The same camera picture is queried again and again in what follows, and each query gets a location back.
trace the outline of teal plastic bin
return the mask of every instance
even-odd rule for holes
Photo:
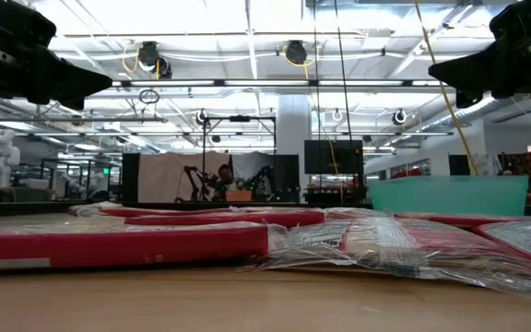
[[[527,176],[411,176],[370,183],[374,209],[523,216]]]

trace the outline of desk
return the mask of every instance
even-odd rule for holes
[[[531,331],[531,300],[362,273],[0,276],[0,331]]]

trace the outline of wooden table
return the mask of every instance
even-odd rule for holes
[[[531,331],[531,300],[362,273],[0,276],[0,331]]]

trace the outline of table surface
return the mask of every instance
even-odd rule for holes
[[[0,275],[0,331],[531,331],[531,300],[364,273]]]

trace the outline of ceiling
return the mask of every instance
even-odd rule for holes
[[[57,26],[50,49],[80,67],[114,80],[155,79],[140,69],[132,71],[141,42],[159,43],[160,53],[173,70],[173,79],[431,79],[429,54],[422,42],[421,26],[413,1],[337,0],[25,0]],[[482,50],[491,42],[490,19],[512,1],[420,1],[424,27],[430,32],[437,61]],[[337,22],[341,40],[337,34]],[[308,55],[306,68],[289,64],[283,55],[291,40],[302,41]],[[314,53],[318,49],[318,62]],[[102,131],[103,123],[124,132],[165,132],[174,136],[137,137],[125,144],[143,145],[153,152],[198,151],[201,137],[183,132],[199,131],[195,118],[200,110],[209,116],[247,114],[272,116],[279,98],[287,93],[310,94],[312,110],[321,113],[325,131],[347,130],[346,105],[353,131],[400,131],[423,125],[446,105],[440,90],[432,89],[284,89],[160,88],[157,104],[137,102],[140,89],[108,89],[86,100],[82,113],[51,103],[37,107],[23,100],[1,101],[0,117],[36,116],[108,118],[99,123],[32,124],[35,132]],[[449,98],[454,94],[448,89]],[[395,128],[391,116],[398,110],[409,116]],[[341,119],[334,117],[341,113]],[[144,122],[125,119],[148,117]],[[211,147],[264,149],[271,147],[268,124],[223,122],[226,132],[255,132],[256,136],[224,136]],[[313,130],[318,124],[313,122]],[[61,142],[83,143],[83,138],[57,137]],[[124,148],[105,136],[89,137],[87,144],[113,150]]]

